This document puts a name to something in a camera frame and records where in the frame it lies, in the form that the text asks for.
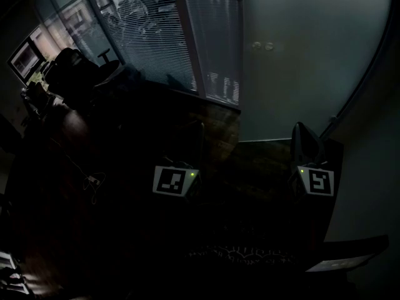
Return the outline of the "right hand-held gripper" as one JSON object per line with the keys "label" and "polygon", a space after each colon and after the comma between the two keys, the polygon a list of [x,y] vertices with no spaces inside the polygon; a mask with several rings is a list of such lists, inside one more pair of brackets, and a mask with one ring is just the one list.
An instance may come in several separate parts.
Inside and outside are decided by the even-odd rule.
{"label": "right hand-held gripper", "polygon": [[[313,161],[310,161],[309,148]],[[328,169],[323,140],[302,122],[297,122],[292,129],[291,159],[287,185],[295,201],[334,197],[334,171]]]}

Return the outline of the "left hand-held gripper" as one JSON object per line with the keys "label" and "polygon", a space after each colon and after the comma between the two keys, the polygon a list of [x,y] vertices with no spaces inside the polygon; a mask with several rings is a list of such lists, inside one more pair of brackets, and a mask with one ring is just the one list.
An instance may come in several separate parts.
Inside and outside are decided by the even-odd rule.
{"label": "left hand-held gripper", "polygon": [[199,167],[203,156],[204,123],[197,121],[185,126],[182,134],[183,161],[173,161],[162,157],[154,169],[152,192],[190,201],[201,186]]}

